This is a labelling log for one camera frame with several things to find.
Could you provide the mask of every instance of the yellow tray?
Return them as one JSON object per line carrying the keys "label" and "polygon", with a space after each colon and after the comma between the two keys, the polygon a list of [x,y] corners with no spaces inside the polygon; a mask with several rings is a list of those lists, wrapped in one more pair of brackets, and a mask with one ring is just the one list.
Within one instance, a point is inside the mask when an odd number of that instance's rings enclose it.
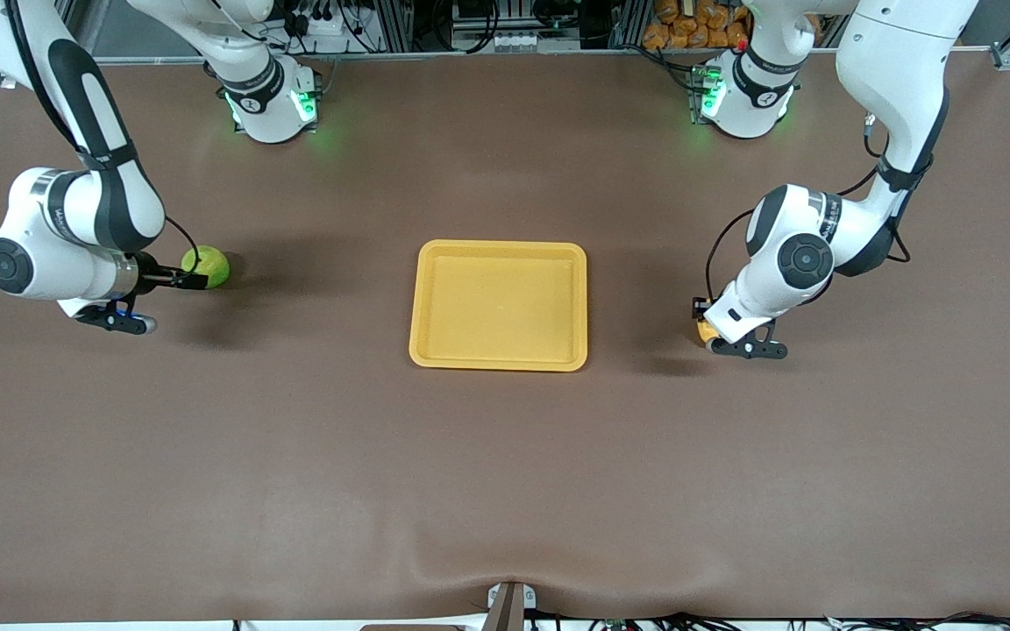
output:
{"label": "yellow tray", "polygon": [[587,360],[587,255],[574,243],[429,241],[409,352],[430,369],[577,371]]}

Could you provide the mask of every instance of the brown table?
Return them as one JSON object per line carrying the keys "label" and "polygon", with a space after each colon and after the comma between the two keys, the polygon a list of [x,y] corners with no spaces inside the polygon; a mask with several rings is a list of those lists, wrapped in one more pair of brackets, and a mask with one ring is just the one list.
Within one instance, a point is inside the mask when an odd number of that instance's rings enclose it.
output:
{"label": "brown table", "polygon": [[[229,131],[199,68],[105,71],[220,291],[104,334],[0,293],[0,622],[453,615],[500,580],[570,615],[1010,615],[1010,73],[953,107],[908,267],[781,321],[785,362],[687,338],[722,224],[873,161],[833,58],[766,138],[693,127],[632,57],[346,63],[312,136]],[[73,168],[0,91],[5,191]],[[408,356],[433,238],[589,255],[574,375]],[[152,250],[185,249],[168,231]],[[722,285],[745,260],[733,236]]]}

